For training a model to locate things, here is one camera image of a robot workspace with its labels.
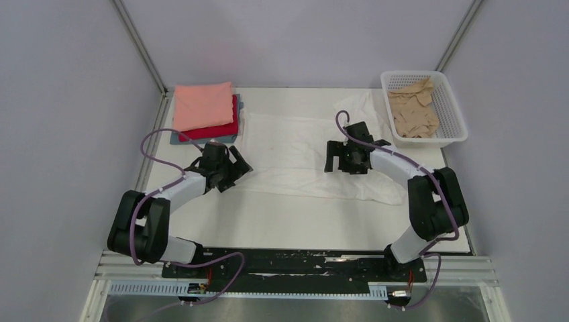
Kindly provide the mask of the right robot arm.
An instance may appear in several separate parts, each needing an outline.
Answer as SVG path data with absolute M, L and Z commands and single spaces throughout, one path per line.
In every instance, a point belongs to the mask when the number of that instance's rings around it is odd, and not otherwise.
M 440 241 L 457 240 L 470 216 L 456 173 L 449 167 L 430 168 L 399 152 L 386 140 L 374 140 L 365 122 L 341 127 L 346 140 L 326 143 L 325 172 L 348 174 L 373 170 L 387 175 L 407 191 L 410 226 L 385 249 L 383 270 L 392 280 L 410 271 Z

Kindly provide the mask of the white t-shirt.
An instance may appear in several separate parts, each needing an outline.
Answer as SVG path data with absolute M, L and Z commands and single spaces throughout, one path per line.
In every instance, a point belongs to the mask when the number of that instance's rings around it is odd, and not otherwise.
M 329 119 L 284 117 L 245 112 L 235 145 L 252 166 L 238 184 L 244 191 L 376 201 L 387 205 L 403 202 L 404 188 L 377 171 L 350 175 L 339 170 L 326 173 L 326 143 L 343 143 L 334 117 L 346 110 L 350 122 L 364 121 L 374 139 L 392 138 L 389 127 L 377 113 L 372 93 L 352 95 L 327 110 Z

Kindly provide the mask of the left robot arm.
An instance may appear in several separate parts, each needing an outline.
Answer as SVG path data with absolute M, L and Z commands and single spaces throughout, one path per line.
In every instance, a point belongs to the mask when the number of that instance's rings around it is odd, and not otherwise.
M 204 257 L 196 254 L 201 244 L 172 236 L 170 216 L 213 189 L 221 193 L 230 189 L 252 170 L 236 147 L 205 144 L 201 155 L 174 182 L 153 191 L 123 194 L 107 238 L 108 249 L 129 256 L 137 265 L 179 263 L 188 277 L 200 276 L 205 269 Z

